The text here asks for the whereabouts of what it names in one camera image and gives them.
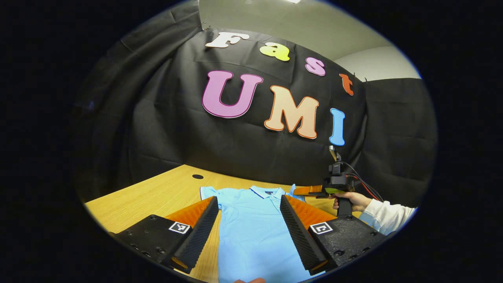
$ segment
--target letter m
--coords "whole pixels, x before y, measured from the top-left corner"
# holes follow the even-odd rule
[[[289,132],[293,132],[300,120],[300,125],[297,133],[306,138],[316,138],[315,123],[316,109],[319,103],[316,99],[306,96],[302,99],[299,106],[295,105],[292,94],[284,87],[271,86],[274,93],[273,109],[271,110],[271,118],[264,122],[264,126],[271,130],[281,131],[285,125],[281,122],[281,118],[285,116],[285,121]]]

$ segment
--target ceiling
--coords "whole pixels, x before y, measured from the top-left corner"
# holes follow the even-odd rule
[[[339,8],[317,0],[199,0],[203,28],[260,32],[331,60],[391,42]]]

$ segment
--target pink letter u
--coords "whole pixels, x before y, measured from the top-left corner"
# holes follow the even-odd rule
[[[259,76],[241,75],[243,88],[239,99],[234,105],[223,104],[222,92],[227,81],[234,75],[231,72],[215,70],[208,73],[210,80],[203,94],[203,107],[208,113],[222,118],[236,118],[244,115],[252,104],[255,88],[264,81]]]

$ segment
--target white sleeve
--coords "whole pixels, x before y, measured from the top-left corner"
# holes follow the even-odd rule
[[[398,230],[414,214],[417,208],[410,208],[399,204],[391,205],[373,199],[360,215],[360,220],[372,226],[379,233],[388,235]]]

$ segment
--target wooden table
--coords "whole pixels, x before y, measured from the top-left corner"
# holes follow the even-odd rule
[[[203,176],[203,179],[192,177],[194,174]],[[291,188],[291,184],[273,184],[240,179],[182,165],[143,182],[89,201],[86,206],[106,231],[118,233],[148,215],[155,214],[164,217],[199,202],[201,200],[200,187],[212,186],[217,190],[222,188],[248,189],[252,185],[262,188],[281,187],[285,192],[289,192]],[[337,210],[332,208],[333,200],[331,199],[307,197],[306,202],[330,214],[337,214]],[[360,214],[353,213],[356,217],[360,217]],[[219,211],[197,265],[192,269],[191,274],[187,274],[188,276],[208,283],[218,283],[217,255],[220,219],[221,212]]]

